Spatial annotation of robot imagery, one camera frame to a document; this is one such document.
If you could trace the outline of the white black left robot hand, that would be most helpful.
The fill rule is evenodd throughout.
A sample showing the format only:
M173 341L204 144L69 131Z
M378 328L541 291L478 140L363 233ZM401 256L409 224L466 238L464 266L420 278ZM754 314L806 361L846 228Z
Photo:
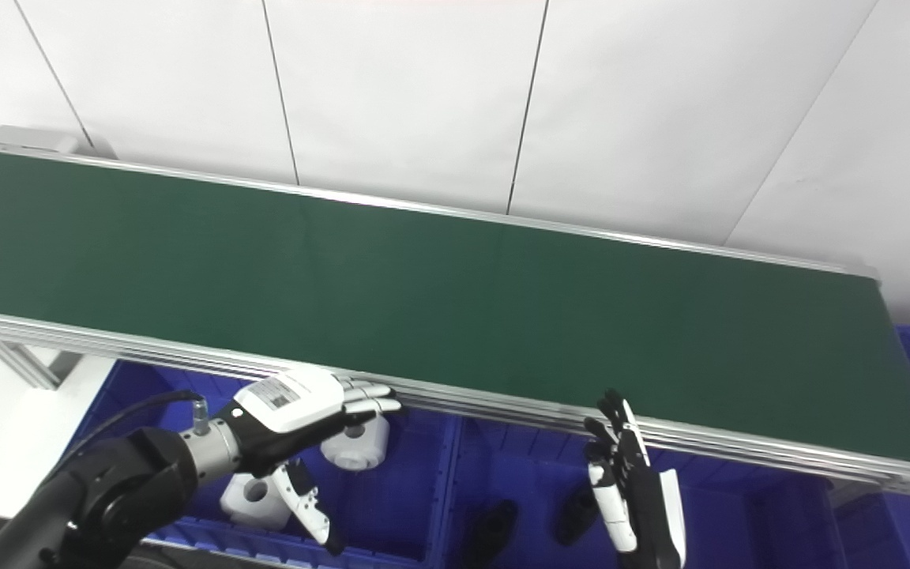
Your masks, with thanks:
M390 386L303 367L244 386L214 417L230 428L235 472L264 481L319 546L337 557L344 551L342 533L319 503L318 486L299 454L402 409Z

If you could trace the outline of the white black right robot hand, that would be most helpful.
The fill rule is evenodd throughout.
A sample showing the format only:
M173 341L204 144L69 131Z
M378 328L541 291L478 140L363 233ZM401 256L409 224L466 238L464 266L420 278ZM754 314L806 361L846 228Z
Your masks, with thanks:
M629 402L607 389L586 417L589 485L620 568L683 568L686 527L679 476L652 467Z

